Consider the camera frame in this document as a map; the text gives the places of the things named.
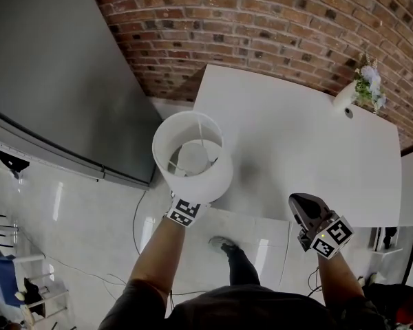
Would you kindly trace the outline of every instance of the white tile floor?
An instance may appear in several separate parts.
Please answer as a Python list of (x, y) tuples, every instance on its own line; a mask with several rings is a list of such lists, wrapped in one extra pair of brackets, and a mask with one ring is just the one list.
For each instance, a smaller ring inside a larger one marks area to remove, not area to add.
[[(67, 302), (68, 312), (55, 319), (59, 322), (57, 329), (73, 326), (80, 330), (96, 329), (114, 304), (109, 292), (114, 298), (122, 293), (123, 286), (104, 284), (58, 261), (113, 283), (121, 282), (108, 274), (126, 281), (137, 259), (132, 221), (142, 194), (141, 190), (106, 181), (96, 182), (37, 163), (24, 170), (23, 179), (17, 181), (0, 162), (0, 214), (22, 227), (33, 243), (48, 255), (45, 261), (31, 264), (31, 270), (20, 272), (41, 274), (53, 267), (55, 283), (59, 282), (60, 287), (70, 291), (67, 300), (61, 301)], [(169, 188), (158, 177), (138, 209), (135, 236), (140, 248), (169, 205)], [(240, 244), (258, 270), (263, 286), (308, 294), (308, 276), (317, 266), (317, 257), (312, 252), (303, 252), (296, 239), (297, 224), (291, 226), (288, 243), (289, 226), (285, 221), (255, 219), (210, 209), (187, 230), (173, 292), (179, 294), (228, 285), (226, 257), (208, 246), (212, 236), (224, 235)], [(369, 234), (369, 229), (358, 229), (343, 251), (357, 276), (367, 273), (372, 258), (365, 248)], [(17, 255), (28, 254), (31, 250), (36, 252), (20, 236)], [(179, 303), (194, 296), (174, 296), (174, 301)], [(322, 301), (321, 292), (314, 297)], [(54, 307), (48, 309), (48, 313), (54, 311)], [(47, 321), (43, 328), (50, 329), (55, 320)]]

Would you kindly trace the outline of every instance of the white lampshade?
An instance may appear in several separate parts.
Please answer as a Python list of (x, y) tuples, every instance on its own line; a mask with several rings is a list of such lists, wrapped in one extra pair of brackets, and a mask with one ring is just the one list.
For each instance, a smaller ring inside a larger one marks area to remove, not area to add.
[(153, 138), (153, 157), (172, 191), (188, 202), (215, 201), (233, 178), (233, 164), (219, 126), (196, 111), (176, 113), (159, 126)]

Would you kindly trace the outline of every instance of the white vase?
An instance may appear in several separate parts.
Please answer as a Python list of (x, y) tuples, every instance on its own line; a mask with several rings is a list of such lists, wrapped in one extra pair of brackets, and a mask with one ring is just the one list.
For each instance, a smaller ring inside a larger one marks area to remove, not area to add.
[(355, 91), (355, 86), (357, 82), (354, 80), (349, 85), (346, 85), (338, 95), (333, 100), (333, 107), (336, 111), (344, 111), (352, 102), (356, 99), (357, 93)]

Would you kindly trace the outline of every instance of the brick wall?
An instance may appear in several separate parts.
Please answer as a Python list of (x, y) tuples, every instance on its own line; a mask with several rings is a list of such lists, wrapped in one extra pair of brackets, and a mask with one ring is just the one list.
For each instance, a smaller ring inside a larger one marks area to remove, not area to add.
[(335, 95), (367, 51), (413, 145), (413, 0), (96, 1), (148, 96), (194, 101), (207, 63)]

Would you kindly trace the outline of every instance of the person's arm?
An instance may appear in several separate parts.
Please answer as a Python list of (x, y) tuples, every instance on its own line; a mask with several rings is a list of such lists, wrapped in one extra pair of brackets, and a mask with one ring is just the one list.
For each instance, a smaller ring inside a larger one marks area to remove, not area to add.
[(331, 259), (319, 255), (318, 266), (327, 308), (343, 308), (349, 300), (364, 297), (363, 289), (341, 253)]
[(144, 281), (158, 291), (165, 306), (178, 268), (184, 238), (184, 226), (167, 218), (162, 219), (130, 275), (130, 280)]

